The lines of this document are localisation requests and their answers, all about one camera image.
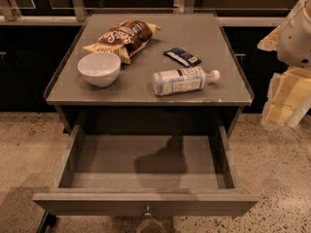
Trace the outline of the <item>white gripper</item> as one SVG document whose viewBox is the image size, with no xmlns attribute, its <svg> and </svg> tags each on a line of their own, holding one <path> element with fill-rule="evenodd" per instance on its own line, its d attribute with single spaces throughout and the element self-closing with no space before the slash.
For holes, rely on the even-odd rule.
<svg viewBox="0 0 311 233">
<path fill-rule="evenodd" d="M 298 125 L 310 109 L 311 70 L 308 69 L 311 67 L 310 4 L 297 3 L 286 19 L 259 41 L 258 49 L 275 50 L 280 61 L 290 66 L 297 66 L 282 76 L 278 73 L 273 74 L 266 95 L 267 101 L 261 114 L 261 126 L 267 131 L 274 131 L 279 125 Z M 267 120 L 271 105 L 274 123 Z"/>
</svg>

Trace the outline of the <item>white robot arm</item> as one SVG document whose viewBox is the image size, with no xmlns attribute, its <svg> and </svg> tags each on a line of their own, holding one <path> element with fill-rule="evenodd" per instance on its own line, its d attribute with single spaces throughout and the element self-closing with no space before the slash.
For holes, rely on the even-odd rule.
<svg viewBox="0 0 311 233">
<path fill-rule="evenodd" d="M 273 131 L 296 127 L 311 108 L 311 0 L 299 0 L 286 19 L 258 43 L 276 51 L 289 68 L 269 83 L 261 126 Z"/>
</svg>

